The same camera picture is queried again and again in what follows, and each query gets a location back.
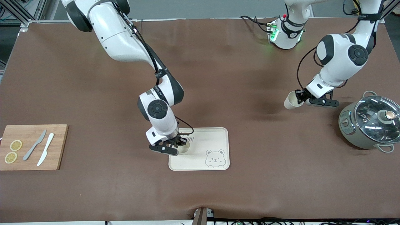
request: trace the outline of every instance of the wire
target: wire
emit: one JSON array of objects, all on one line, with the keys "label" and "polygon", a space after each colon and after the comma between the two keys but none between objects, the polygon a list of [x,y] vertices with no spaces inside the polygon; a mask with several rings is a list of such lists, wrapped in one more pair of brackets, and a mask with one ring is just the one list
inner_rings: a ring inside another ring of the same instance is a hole
[{"label": "wire", "polygon": [[247,19],[249,19],[251,22],[256,23],[256,24],[258,25],[258,27],[259,27],[262,31],[264,31],[265,33],[272,34],[272,31],[265,30],[264,28],[261,27],[261,25],[266,26],[267,23],[260,23],[260,22],[257,20],[257,17],[256,17],[256,16],[254,17],[254,20],[253,20],[252,18],[248,17],[248,16],[241,16],[240,18],[242,18],[242,19],[243,19],[243,18],[247,18]]},{"label": "wire", "polygon": [[264,26],[266,26],[267,25],[267,23],[260,23],[260,22],[257,22],[256,20],[253,20],[252,18],[250,18],[249,16],[241,16],[240,18],[246,18],[246,19],[249,19],[251,22],[253,22],[253,23],[258,23],[258,24],[260,24],[260,25],[264,25]]},{"label": "wire", "polygon": [[[356,4],[356,6],[357,6],[357,8],[358,8],[358,12],[359,12],[360,14],[362,14],[360,4],[359,4],[356,0],[353,0],[353,2],[354,2],[354,4]],[[358,25],[359,22],[360,22],[360,20],[357,20],[356,24],[355,24],[350,30],[346,31],[345,33],[349,33],[349,32],[351,32],[352,30],[354,30],[354,28],[356,28],[356,26]]]},{"label": "wire", "polygon": [[6,13],[6,8],[3,8],[2,6],[0,6],[0,13],[1,13],[2,10],[3,10],[3,13],[0,15],[0,18],[2,16],[4,16],[4,13]]},{"label": "wire", "polygon": [[340,86],[337,86],[337,88],[342,88],[342,87],[344,87],[344,86],[347,84],[347,81],[348,81],[348,79],[344,82],[344,84],[342,84],[342,85],[340,85]]},{"label": "wire", "polygon": [[387,225],[390,225],[391,223],[394,223],[394,222],[396,222],[396,221],[400,221],[400,219],[394,219],[394,220],[392,220],[392,221],[387,222],[386,224],[387,224]]},{"label": "wire", "polygon": [[185,121],[183,121],[181,118],[179,118],[177,116],[175,116],[175,118],[177,118],[178,120],[182,121],[182,123],[188,125],[192,129],[192,131],[190,133],[178,133],[179,135],[191,135],[192,133],[194,133],[194,129],[190,124],[186,123]]},{"label": "wire", "polygon": [[308,54],[310,54],[312,51],[314,51],[315,49],[317,49],[317,47],[313,47],[310,51],[308,51],[308,53],[306,53],[303,58],[300,60],[299,65],[297,66],[297,72],[296,72],[296,77],[297,77],[297,82],[299,83],[300,87],[302,90],[304,90],[303,85],[301,85],[300,79],[299,79],[299,70],[300,70],[300,65],[303,62],[303,60],[305,59],[305,57],[307,57]]},{"label": "wire", "polygon": [[344,5],[345,5],[345,3],[346,3],[346,0],[343,1],[343,7],[342,7],[343,13],[344,13],[345,15],[351,16],[351,15],[357,14],[357,13],[359,12],[358,10],[356,10],[356,12],[347,13],[347,12],[344,10]]},{"label": "wire", "polygon": [[[114,2],[112,2],[112,4],[114,5],[114,7],[116,8],[116,10],[118,11],[118,14],[119,14],[122,18],[124,18],[124,17],[127,18],[127,16],[124,16],[124,13],[122,12],[122,10],[120,9],[120,7],[119,7],[117,4],[115,4]],[[150,50],[149,50],[149,48],[148,48],[148,45],[147,45],[147,43],[144,41],[144,38],[142,37],[141,33],[139,32],[139,30],[136,28],[136,26],[135,26],[133,23],[132,23],[132,24],[127,23],[126,19],[124,19],[124,22],[125,22],[126,25],[129,27],[129,29],[131,29],[131,31],[133,32],[133,34],[137,34],[137,36],[136,36],[137,39],[140,41],[140,43],[142,43],[142,45],[143,45],[144,48],[146,49],[146,51],[147,51],[147,53],[148,53],[148,55],[149,55],[149,57],[150,57],[150,59],[151,59],[151,61],[152,61],[152,63],[153,63],[154,70],[156,71],[156,73],[158,73],[158,66],[157,66],[156,60],[154,59],[153,54],[151,54],[151,52],[150,52]]]},{"label": "wire", "polygon": [[314,56],[313,56],[315,64],[319,65],[320,67],[324,67],[323,65],[319,64],[319,63],[317,62],[317,60],[315,59],[316,53],[317,53],[317,50],[314,51]]}]

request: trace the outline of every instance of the knife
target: knife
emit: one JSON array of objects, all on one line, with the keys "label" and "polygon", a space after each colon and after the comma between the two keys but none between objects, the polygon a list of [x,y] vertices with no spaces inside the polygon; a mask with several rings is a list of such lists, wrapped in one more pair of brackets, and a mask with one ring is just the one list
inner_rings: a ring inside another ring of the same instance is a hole
[{"label": "knife", "polygon": [[46,158],[46,156],[47,156],[47,149],[49,148],[50,142],[53,140],[53,137],[54,137],[54,133],[50,133],[50,134],[49,134],[49,138],[47,138],[46,146],[44,147],[42,156],[40,157],[37,166],[40,166],[40,164],[41,164],[41,163],[43,162],[43,160]]},{"label": "knife", "polygon": [[36,145],[40,144],[46,135],[46,130],[43,131],[42,135],[39,137],[39,139],[33,144],[32,148],[29,149],[29,151],[24,155],[22,158],[23,160],[28,160],[30,154],[32,154],[33,150],[35,149]]}]

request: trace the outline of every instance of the gray knife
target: gray knife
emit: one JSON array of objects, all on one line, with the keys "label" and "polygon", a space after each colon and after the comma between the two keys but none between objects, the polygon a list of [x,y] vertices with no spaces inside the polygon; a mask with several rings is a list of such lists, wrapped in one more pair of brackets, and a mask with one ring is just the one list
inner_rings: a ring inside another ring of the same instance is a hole
[{"label": "gray knife", "polygon": [[39,139],[33,144],[32,148],[29,149],[29,151],[24,155],[22,158],[23,160],[28,160],[30,154],[32,154],[33,150],[35,149],[36,145],[40,144],[46,135],[46,130],[43,131],[42,135],[39,137]]}]

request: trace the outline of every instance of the lemon slice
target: lemon slice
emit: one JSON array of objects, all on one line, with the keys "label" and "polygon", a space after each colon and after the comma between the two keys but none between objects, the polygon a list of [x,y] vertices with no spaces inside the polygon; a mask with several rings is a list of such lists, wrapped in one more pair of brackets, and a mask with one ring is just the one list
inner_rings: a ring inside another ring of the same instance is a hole
[{"label": "lemon slice", "polygon": [[17,153],[15,152],[10,152],[6,155],[6,157],[4,158],[4,161],[7,164],[13,163],[15,162],[15,160],[17,160]]},{"label": "lemon slice", "polygon": [[10,144],[11,151],[18,151],[21,148],[22,148],[22,141],[20,141],[20,140],[15,140],[15,141],[11,142],[11,144]]}]

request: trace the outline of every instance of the brown tablecloth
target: brown tablecloth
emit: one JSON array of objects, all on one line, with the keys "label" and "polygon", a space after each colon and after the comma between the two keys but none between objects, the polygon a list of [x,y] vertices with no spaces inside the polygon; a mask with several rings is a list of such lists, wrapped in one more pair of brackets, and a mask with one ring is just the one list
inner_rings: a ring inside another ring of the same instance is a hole
[{"label": "brown tablecloth", "polygon": [[[187,219],[198,207],[230,218],[400,217],[400,146],[354,148],[343,107],[373,90],[400,102],[400,66],[384,25],[367,65],[334,98],[336,109],[286,110],[301,57],[354,18],[315,18],[291,50],[243,20],[144,22],[142,34],[185,89],[175,115],[229,131],[226,171],[175,172],[148,149],[139,94],[155,82],[144,62],[117,62],[94,33],[31,24],[0,85],[1,125],[69,124],[58,171],[0,172],[0,221]],[[319,71],[312,55],[304,84]]]}]

